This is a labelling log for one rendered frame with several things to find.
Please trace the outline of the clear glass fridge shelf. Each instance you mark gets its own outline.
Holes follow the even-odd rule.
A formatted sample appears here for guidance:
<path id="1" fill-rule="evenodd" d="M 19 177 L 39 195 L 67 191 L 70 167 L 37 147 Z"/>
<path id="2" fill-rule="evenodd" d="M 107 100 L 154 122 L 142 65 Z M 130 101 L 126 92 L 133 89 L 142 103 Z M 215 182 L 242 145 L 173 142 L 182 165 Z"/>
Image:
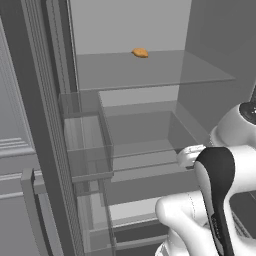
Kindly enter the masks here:
<path id="1" fill-rule="evenodd" d="M 232 81 L 220 68 L 185 51 L 83 54 L 76 57 L 80 90 L 114 90 L 201 82 Z"/>

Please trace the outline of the grey fridge drawer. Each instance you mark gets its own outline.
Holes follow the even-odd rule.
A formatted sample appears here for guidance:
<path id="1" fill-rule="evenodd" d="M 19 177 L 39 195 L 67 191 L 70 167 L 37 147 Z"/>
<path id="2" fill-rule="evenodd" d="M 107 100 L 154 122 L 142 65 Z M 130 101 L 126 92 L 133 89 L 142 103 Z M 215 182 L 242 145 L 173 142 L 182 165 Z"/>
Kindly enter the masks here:
<path id="1" fill-rule="evenodd" d="M 115 158 L 105 182 L 109 205 L 198 189 L 194 172 L 182 168 L 174 152 Z"/>

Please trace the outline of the orange sweet potato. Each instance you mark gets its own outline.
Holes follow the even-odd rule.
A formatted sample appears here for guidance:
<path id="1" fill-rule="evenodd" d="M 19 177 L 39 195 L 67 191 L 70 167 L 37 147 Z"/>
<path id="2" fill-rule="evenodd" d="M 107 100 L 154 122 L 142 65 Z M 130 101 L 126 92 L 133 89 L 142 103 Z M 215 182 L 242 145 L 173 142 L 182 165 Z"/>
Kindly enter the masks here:
<path id="1" fill-rule="evenodd" d="M 139 58 L 147 58 L 149 56 L 148 51 L 145 48 L 134 48 L 132 53 Z"/>

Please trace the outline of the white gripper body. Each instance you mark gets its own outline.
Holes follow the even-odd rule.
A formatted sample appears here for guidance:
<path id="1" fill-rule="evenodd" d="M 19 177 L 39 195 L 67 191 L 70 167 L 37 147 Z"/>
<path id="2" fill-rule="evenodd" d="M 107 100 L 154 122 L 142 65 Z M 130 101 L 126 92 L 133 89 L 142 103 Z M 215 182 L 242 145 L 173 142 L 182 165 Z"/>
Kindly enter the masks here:
<path id="1" fill-rule="evenodd" d="M 204 145 L 193 145 L 184 148 L 177 155 L 178 165 L 181 167 L 192 166 L 195 162 L 195 159 L 204 149 Z"/>

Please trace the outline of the grey open fridge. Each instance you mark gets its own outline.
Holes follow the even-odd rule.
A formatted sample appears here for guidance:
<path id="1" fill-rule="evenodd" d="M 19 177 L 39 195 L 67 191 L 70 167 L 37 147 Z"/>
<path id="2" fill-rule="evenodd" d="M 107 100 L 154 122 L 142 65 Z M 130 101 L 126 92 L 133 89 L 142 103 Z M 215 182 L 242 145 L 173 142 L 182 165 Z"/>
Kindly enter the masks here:
<path id="1" fill-rule="evenodd" d="M 234 80 L 97 91 L 115 158 L 178 153 L 256 90 L 256 0 L 71 0 L 75 55 L 185 50 Z M 160 197 L 109 205 L 116 256 L 155 256 Z"/>

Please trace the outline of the grey panelled cabinet front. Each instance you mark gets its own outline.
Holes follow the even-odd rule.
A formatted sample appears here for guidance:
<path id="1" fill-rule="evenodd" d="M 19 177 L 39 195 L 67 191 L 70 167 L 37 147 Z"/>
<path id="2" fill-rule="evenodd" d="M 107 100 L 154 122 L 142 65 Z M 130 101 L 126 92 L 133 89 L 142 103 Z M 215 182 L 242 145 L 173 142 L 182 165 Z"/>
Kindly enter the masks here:
<path id="1" fill-rule="evenodd" d="M 0 19 L 0 256 L 40 256 L 21 187 L 37 164 L 3 22 Z"/>

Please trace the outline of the grey fridge door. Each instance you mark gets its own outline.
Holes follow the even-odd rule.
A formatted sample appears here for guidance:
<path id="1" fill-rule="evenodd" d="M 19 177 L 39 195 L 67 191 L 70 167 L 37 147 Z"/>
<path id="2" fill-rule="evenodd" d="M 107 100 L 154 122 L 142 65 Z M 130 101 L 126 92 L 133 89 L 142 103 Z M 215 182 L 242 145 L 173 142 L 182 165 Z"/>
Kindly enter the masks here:
<path id="1" fill-rule="evenodd" d="M 78 92 L 68 0 L 0 0 L 6 33 L 37 164 L 64 256 L 85 256 L 72 181 L 61 94 Z"/>

